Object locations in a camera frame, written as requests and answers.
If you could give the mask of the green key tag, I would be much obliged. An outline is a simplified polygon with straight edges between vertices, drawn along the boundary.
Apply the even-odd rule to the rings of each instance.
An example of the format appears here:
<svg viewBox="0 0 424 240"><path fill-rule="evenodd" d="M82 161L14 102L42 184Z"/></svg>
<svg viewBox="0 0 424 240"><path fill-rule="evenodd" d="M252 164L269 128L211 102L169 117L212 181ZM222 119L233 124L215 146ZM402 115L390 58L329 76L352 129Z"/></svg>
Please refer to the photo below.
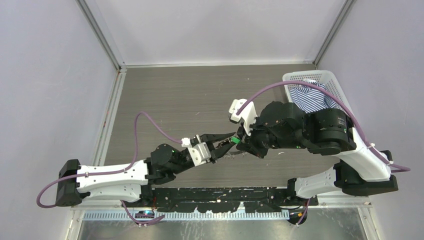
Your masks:
<svg viewBox="0 0 424 240"><path fill-rule="evenodd" d="M231 138L230 138L230 141L232 142L232 143L234 143L234 144L239 144L240 143L240 139L238 138L238 137L235 137L235 136L232 136Z"/></svg>

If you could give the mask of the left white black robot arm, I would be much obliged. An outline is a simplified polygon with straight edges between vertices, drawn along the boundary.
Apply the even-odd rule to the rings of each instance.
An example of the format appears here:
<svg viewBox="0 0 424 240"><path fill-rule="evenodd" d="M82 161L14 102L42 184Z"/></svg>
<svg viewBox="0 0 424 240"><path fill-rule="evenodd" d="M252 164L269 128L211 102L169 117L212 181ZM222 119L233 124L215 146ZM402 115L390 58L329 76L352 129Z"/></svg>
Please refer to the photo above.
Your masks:
<svg viewBox="0 0 424 240"><path fill-rule="evenodd" d="M119 200L148 207L153 185L163 185L191 168L214 163L238 144L234 133L202 134L182 139L182 150L161 144L144 160L88 166L68 160L59 171L55 206L71 207L89 200Z"/></svg>

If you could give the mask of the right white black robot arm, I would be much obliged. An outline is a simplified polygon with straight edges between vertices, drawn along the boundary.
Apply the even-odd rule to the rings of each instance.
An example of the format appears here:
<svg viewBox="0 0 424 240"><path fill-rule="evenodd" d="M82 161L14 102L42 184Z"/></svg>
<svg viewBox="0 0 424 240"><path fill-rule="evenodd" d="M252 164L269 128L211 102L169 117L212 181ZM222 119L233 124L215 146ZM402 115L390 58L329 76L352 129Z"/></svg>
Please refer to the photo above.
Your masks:
<svg viewBox="0 0 424 240"><path fill-rule="evenodd" d="M337 190L363 197L399 189L385 164L392 158L390 151L372 153L352 119L340 109L307 113L295 103L273 101L257 114L252 102L235 99L228 112L230 121L240 124L236 145L240 151L262 159L270 149L306 149L314 155L339 159L321 173L288 180L285 198L291 205Z"/></svg>

